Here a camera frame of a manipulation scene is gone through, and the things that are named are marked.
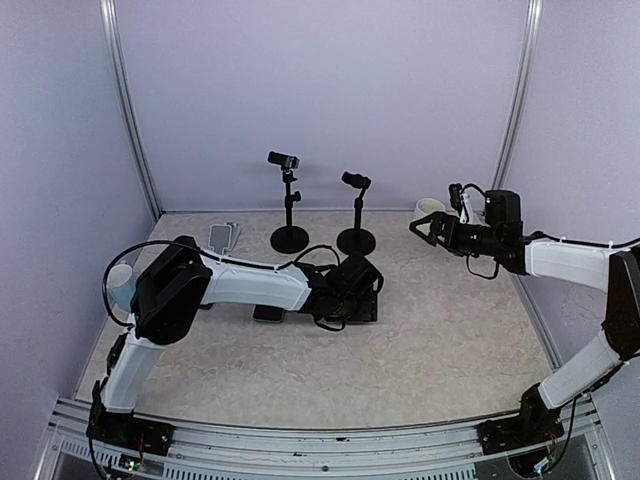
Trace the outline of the black round-base phone stand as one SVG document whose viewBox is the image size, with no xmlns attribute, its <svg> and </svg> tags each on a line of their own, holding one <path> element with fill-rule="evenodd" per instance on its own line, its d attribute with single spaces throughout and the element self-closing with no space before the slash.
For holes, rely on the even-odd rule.
<svg viewBox="0 0 640 480">
<path fill-rule="evenodd" d="M 283 254 L 301 252 L 309 244 L 309 235 L 304 228 L 293 223 L 293 206 L 301 201 L 301 193 L 292 191 L 292 184 L 297 180 L 293 171 L 298 168 L 300 160 L 296 156 L 270 151 L 267 161 L 280 167 L 282 181 L 285 185 L 285 225 L 272 233 L 271 247 L 276 252 Z"/>
</svg>

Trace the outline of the black smartphone silver edge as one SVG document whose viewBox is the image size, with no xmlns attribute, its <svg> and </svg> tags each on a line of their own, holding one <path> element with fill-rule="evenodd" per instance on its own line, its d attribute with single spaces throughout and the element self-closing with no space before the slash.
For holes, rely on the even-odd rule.
<svg viewBox="0 0 640 480">
<path fill-rule="evenodd" d="M 278 307 L 256 305 L 252 318 L 257 322 L 279 324 L 284 318 L 285 311 Z"/>
</svg>

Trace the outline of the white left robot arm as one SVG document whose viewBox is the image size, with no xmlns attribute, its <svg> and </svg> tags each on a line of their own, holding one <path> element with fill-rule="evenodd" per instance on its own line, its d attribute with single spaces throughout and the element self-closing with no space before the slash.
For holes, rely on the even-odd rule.
<svg viewBox="0 0 640 480">
<path fill-rule="evenodd" d="M 273 265 L 219 256 L 187 235 L 160 244 L 163 251 L 135 282 L 106 375 L 92 389 L 90 441 L 167 455 L 173 426 L 136 416 L 137 398 L 161 353 L 187 336 L 203 306 L 252 305 L 256 317 L 267 321 L 287 312 L 309 315 L 330 332 L 377 319 L 384 277 L 360 253 L 321 266 L 300 257 Z"/>
</svg>

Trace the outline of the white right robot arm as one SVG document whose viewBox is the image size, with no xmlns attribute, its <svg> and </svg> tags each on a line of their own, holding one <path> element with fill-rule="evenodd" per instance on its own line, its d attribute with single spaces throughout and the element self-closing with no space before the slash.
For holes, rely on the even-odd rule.
<svg viewBox="0 0 640 480">
<path fill-rule="evenodd" d="M 468 190 L 450 186 L 450 211 L 416 208 L 410 231 L 465 261 L 485 257 L 512 274 L 554 356 L 552 373 L 522 394 L 515 415 L 478 425 L 483 453 L 495 454 L 563 437 L 561 410 L 638 357 L 639 241 L 527 233 L 517 193 L 482 192 L 477 215 Z"/>
</svg>

